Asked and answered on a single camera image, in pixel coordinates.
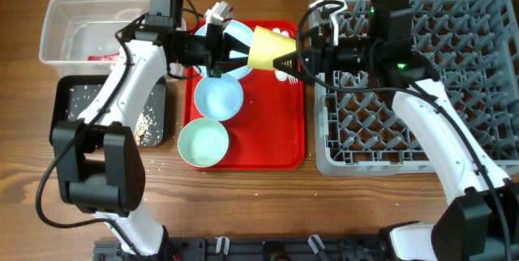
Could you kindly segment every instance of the yellow cup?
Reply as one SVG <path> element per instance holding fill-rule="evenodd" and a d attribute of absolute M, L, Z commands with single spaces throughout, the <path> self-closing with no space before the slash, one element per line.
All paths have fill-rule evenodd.
<path fill-rule="evenodd" d="M 294 39 L 256 26 L 247 65 L 258 70 L 275 71 L 273 59 L 294 51 Z"/>

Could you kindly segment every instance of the wood grain surface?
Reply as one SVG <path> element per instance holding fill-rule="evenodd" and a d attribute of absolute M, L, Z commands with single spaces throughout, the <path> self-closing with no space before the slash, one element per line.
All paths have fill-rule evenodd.
<path fill-rule="evenodd" d="M 192 0 L 204 11 L 220 0 Z M 225 0 L 236 19 L 289 19 L 308 0 Z M 53 158 L 48 142 L 57 72 L 38 60 L 49 0 L 0 0 L 0 260 L 91 260 L 93 242 L 114 240 L 104 225 L 60 230 L 42 224 L 34 197 Z M 266 237 L 374 233 L 407 220 L 435 222 L 446 208 L 433 174 L 328 178 L 315 166 L 314 92 L 306 88 L 307 156 L 289 172 L 202 173 L 182 162 L 183 83 L 170 84 L 174 138 L 141 150 L 144 201 L 173 237 Z M 62 203 L 55 174 L 44 196 L 53 220 L 88 219 Z"/>

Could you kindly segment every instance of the red tray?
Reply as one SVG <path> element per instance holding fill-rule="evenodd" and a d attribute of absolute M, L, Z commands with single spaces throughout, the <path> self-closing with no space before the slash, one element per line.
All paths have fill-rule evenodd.
<path fill-rule="evenodd" d="M 286 20 L 243 20 L 256 26 L 279 28 L 294 37 L 297 27 Z M 184 126 L 201 118 L 193 96 L 201 77 L 186 81 Z M 273 71 L 252 70 L 239 80 L 243 106 L 233 118 L 222 122 L 229 133 L 229 150 L 211 170 L 287 170 L 305 156 L 305 110 L 303 83 L 280 82 Z"/>

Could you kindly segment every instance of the light blue bowl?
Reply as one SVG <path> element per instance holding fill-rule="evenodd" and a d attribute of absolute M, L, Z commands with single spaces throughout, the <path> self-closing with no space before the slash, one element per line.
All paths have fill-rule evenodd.
<path fill-rule="evenodd" d="M 224 121 L 232 118 L 243 104 L 243 89 L 232 75 L 220 79 L 205 77 L 195 89 L 195 105 L 205 118 Z"/>

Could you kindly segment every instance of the plastic dish rack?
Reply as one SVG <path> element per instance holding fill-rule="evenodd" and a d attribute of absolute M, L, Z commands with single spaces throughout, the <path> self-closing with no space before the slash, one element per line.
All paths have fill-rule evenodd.
<path fill-rule="evenodd" d="M 365 36 L 370 0 L 347 0 L 342 36 Z M 440 71 L 450 101 L 508 173 L 519 172 L 519 36 L 511 0 L 410 0 L 414 49 Z M 317 26 L 313 16 L 310 25 Z M 367 85 L 336 71 L 335 86 Z M 375 93 L 315 86 L 317 166 L 329 176 L 434 172 L 418 141 Z"/>

